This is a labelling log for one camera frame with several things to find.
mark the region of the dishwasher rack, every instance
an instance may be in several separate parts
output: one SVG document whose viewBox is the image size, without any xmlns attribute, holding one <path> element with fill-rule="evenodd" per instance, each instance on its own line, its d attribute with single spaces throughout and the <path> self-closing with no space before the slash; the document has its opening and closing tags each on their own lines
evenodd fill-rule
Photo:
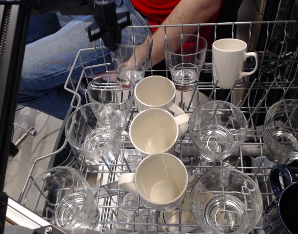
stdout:
<svg viewBox="0 0 298 234">
<path fill-rule="evenodd" d="M 259 64 L 255 74 L 243 80 L 238 80 L 231 90 L 222 90 L 212 81 L 212 63 L 211 49 L 207 51 L 207 59 L 200 75 L 198 85 L 191 92 L 178 91 L 176 103 L 186 112 L 191 113 L 200 104 L 208 100 L 225 100 L 237 105 L 245 114 L 248 121 L 248 135 L 240 147 L 240 149 L 223 162 L 208 163 L 200 158 L 195 148 L 192 146 L 189 134 L 186 133 L 178 139 L 175 155 L 179 157 L 189 172 L 189 175 L 199 177 L 207 170 L 214 167 L 233 167 L 242 170 L 258 183 L 263 201 L 264 209 L 274 199 L 274 195 L 269 186 L 269 171 L 273 164 L 269 164 L 262 153 L 262 125 L 265 114 L 269 107 L 280 99 L 298 98 L 298 19 L 289 21 L 261 21 L 261 22 L 230 22 L 230 23 L 208 23 L 208 24 L 187 24 L 187 25 L 164 25 L 162 26 L 167 34 L 169 27 L 181 27 L 182 32 L 186 27 L 213 27 L 214 39 L 216 32 L 223 27 L 231 28 L 232 37 L 236 37 L 236 31 L 241 30 L 247 39 L 248 50 L 258 53 Z M 256 28 L 265 29 L 265 38 L 261 42 L 262 50 L 250 49 Z M 86 84 L 91 80 L 93 66 L 85 67 L 82 63 L 82 55 L 84 53 L 97 49 L 104 50 L 104 47 L 84 48 L 80 50 L 75 58 L 72 70 L 66 81 L 66 89 L 74 94 L 70 111 L 77 108 L 75 103 L 80 103 L 81 95 L 79 90 L 84 90 Z M 74 77 L 72 74 L 76 64 L 82 65 L 82 73 L 80 77 Z M 245 69 L 252 69 L 254 63 L 246 61 Z M 100 64 L 108 70 L 109 63 Z M 149 75 L 163 75 L 170 78 L 169 70 L 166 64 L 161 63 L 159 66 L 150 68 L 146 72 Z M 150 207 L 142 207 L 147 209 L 149 216 L 146 222 L 137 222 L 138 208 L 134 208 L 132 221 L 118 222 L 116 220 L 119 209 L 119 202 L 122 194 L 125 192 L 119 189 L 115 182 L 118 181 L 122 173 L 134 172 L 136 166 L 142 160 L 140 154 L 133 148 L 129 136 L 128 128 L 134 115 L 138 112 L 134 106 L 130 113 L 130 119 L 126 131 L 121 137 L 121 154 L 117 161 L 111 165 L 96 166 L 91 165 L 80 155 L 76 155 L 64 136 L 64 125 L 61 128 L 55 151 L 49 155 L 38 158 L 34 161 L 29 176 L 26 180 L 24 188 L 19 197 L 19 203 L 24 204 L 24 196 L 27 192 L 29 184 L 35 179 L 37 174 L 41 173 L 37 170 L 37 165 L 49 158 L 49 167 L 58 165 L 68 165 L 77 168 L 86 177 L 91 185 L 95 195 L 96 205 L 100 211 L 100 219 L 98 231 L 108 231 L 113 229 L 127 230 L 136 232 L 139 230 L 148 230 L 157 233 L 163 233 L 163 227 L 173 227 L 172 230 L 180 232 L 189 230 L 191 233 L 201 233 L 202 230 L 196 224 L 182 224 L 181 213 L 188 210 L 182 206 L 178 207 L 179 220 L 174 224 L 165 224 L 163 214 L 155 212 Z M 298 175 L 298 160 L 290 164 L 292 169 Z M 253 234 L 263 233 L 262 220 L 252 231 Z"/>
</svg>

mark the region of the clear glass tumbler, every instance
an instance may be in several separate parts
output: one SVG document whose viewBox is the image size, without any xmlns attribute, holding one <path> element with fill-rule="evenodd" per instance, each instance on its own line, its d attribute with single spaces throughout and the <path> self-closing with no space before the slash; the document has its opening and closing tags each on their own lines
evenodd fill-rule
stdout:
<svg viewBox="0 0 298 234">
<path fill-rule="evenodd" d="M 146 223 L 155 223 L 155 212 L 152 209 L 147 209 L 147 206 L 147 203 L 138 194 L 121 194 L 116 216 L 119 224 L 116 224 L 115 227 L 121 230 L 154 231 L 155 226 L 145 225 Z"/>
<path fill-rule="evenodd" d="M 153 41 L 148 34 L 122 32 L 121 43 L 111 52 L 116 73 L 137 83 L 144 78 L 151 59 Z"/>
<path fill-rule="evenodd" d="M 197 35 L 181 34 L 164 43 L 165 59 L 177 90 L 196 88 L 207 49 L 207 41 Z"/>
<path fill-rule="evenodd" d="M 95 229 L 99 211 L 79 171 L 59 166 L 40 174 L 27 189 L 24 206 L 67 230 Z"/>
<path fill-rule="evenodd" d="M 268 110 L 263 129 L 262 152 L 271 162 L 283 164 L 298 159 L 298 100 L 287 99 Z"/>
<path fill-rule="evenodd" d="M 245 141 L 247 121 L 235 105 L 226 101 L 209 101 L 190 115 L 189 134 L 205 160 L 222 161 Z"/>
<path fill-rule="evenodd" d="M 94 78 L 87 86 L 87 95 L 89 102 L 103 103 L 115 109 L 124 130 L 134 103 L 134 89 L 129 79 L 109 74 Z"/>
<path fill-rule="evenodd" d="M 102 103 L 80 106 L 66 121 L 65 137 L 88 163 L 111 164 L 120 154 L 119 115 Z"/>
<path fill-rule="evenodd" d="M 199 226 L 216 234 L 250 233 L 262 215 L 257 184 L 233 168 L 214 168 L 203 174 L 190 194 L 190 209 Z"/>
</svg>

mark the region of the person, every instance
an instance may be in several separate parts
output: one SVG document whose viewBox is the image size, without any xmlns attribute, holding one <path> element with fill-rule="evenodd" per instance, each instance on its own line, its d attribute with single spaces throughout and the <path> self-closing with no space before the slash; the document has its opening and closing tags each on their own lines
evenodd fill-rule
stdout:
<svg viewBox="0 0 298 234">
<path fill-rule="evenodd" d="M 124 0 L 117 12 L 129 11 L 133 26 L 192 24 L 214 22 L 223 0 Z M 46 13 L 31 16 L 25 48 L 18 104 L 37 109 L 59 119 L 65 119 L 72 100 L 72 93 L 64 89 L 74 59 L 80 49 L 90 48 L 86 28 L 94 22 L 90 16 L 62 16 Z M 164 60 L 164 28 L 137 27 L 140 33 L 152 34 L 152 64 Z M 184 33 L 195 33 L 195 27 L 185 28 Z M 170 27 L 167 37 L 181 33 L 180 27 Z M 210 34 L 202 32 L 205 37 Z M 105 51 L 106 62 L 111 63 L 110 51 Z M 104 63 L 101 51 L 91 51 L 82 57 L 85 66 Z M 101 66 L 97 73 L 104 72 Z M 72 72 L 80 77 L 79 61 Z"/>
</svg>

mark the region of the blue jeans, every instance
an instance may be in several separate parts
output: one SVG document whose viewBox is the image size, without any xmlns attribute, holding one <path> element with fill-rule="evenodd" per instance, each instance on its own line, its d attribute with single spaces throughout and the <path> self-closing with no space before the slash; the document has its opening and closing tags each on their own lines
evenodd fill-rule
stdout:
<svg viewBox="0 0 298 234">
<path fill-rule="evenodd" d="M 132 25 L 148 25 L 129 0 L 124 0 L 123 6 L 117 8 L 117 12 L 126 11 L 131 12 Z M 65 118 L 73 95 L 64 89 L 64 84 L 78 51 L 92 47 L 86 28 L 94 21 L 93 16 L 62 16 L 56 13 L 31 16 L 18 104 L 59 119 Z M 147 27 L 136 30 L 151 33 Z M 101 51 L 91 51 L 84 54 L 83 61 L 85 66 L 91 66 L 104 63 L 104 58 Z M 111 62 L 108 49 L 106 61 Z M 94 72 L 104 70 L 102 66 Z M 80 77 L 81 72 L 82 66 L 78 63 L 72 77 Z"/>
</svg>

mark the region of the white mug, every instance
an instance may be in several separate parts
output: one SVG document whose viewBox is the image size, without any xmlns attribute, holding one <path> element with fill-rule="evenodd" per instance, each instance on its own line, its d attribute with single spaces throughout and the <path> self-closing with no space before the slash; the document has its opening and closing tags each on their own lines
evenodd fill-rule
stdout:
<svg viewBox="0 0 298 234">
<path fill-rule="evenodd" d="M 178 137 L 188 131 L 189 115 L 174 117 L 160 108 L 138 113 L 129 128 L 129 138 L 142 156 L 171 153 L 176 149 Z"/>
<path fill-rule="evenodd" d="M 237 79 L 253 74 L 258 68 L 258 55 L 255 52 L 246 52 L 246 42 L 239 39 L 219 39 L 212 45 L 213 78 L 217 86 L 222 89 L 231 89 Z M 244 61 L 248 57 L 255 58 L 253 71 L 244 72 Z"/>
<path fill-rule="evenodd" d="M 184 111 L 175 104 L 176 87 L 174 83 L 162 76 L 149 76 L 140 80 L 135 86 L 135 101 L 138 110 L 161 108 L 176 115 Z"/>
<path fill-rule="evenodd" d="M 168 153 L 145 157 L 135 173 L 121 174 L 119 188 L 139 194 L 158 211 L 173 211 L 184 199 L 188 173 L 176 156 Z"/>
</svg>

